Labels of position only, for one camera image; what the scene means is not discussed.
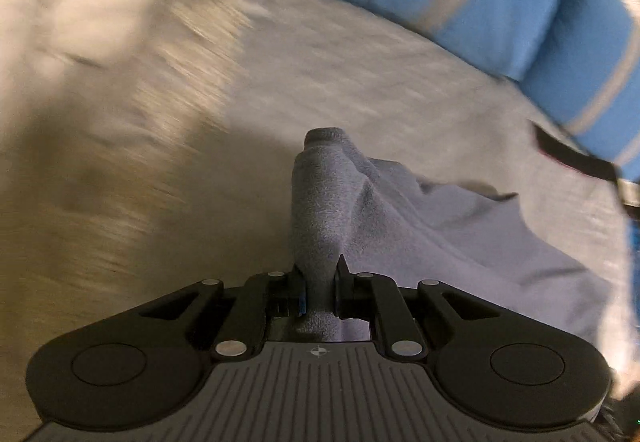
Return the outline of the black storage bag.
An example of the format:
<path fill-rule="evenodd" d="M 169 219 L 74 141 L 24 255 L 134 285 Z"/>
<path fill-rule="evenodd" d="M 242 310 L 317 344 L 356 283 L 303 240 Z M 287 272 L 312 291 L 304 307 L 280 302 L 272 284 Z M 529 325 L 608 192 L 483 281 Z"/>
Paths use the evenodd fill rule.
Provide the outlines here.
<path fill-rule="evenodd" d="M 534 138 L 539 150 L 564 166 L 575 169 L 588 177 L 611 182 L 620 203 L 631 216 L 639 209 L 639 182 L 624 179 L 614 164 L 593 155 L 584 154 L 569 147 L 532 123 Z"/>

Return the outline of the grey-blue sweatshirt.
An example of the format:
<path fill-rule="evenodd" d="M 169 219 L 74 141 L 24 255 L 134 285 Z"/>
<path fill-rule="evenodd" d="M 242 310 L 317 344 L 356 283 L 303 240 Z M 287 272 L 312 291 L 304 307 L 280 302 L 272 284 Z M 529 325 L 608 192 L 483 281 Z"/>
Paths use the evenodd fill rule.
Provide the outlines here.
<path fill-rule="evenodd" d="M 307 132 L 292 173 L 292 243 L 308 284 L 299 334 L 363 340 L 367 326 L 331 311 L 338 259 L 400 286 L 439 280 L 596 342 L 608 283 L 541 240 L 516 195 L 428 182 L 361 153 L 339 128 Z"/>

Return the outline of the grey quilted bedspread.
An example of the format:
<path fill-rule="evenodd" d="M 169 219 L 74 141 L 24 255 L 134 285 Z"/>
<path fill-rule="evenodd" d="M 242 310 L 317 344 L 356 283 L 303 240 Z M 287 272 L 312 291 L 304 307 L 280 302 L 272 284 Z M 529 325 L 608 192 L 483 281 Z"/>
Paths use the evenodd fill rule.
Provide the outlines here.
<path fill-rule="evenodd" d="M 287 267 L 311 128 L 463 187 L 518 193 L 608 281 L 599 344 L 639 379 L 610 188 L 538 153 L 540 113 L 427 40 L 335 0 L 1 0 L 1 436 L 38 425 L 30 356 L 209 274 Z"/>

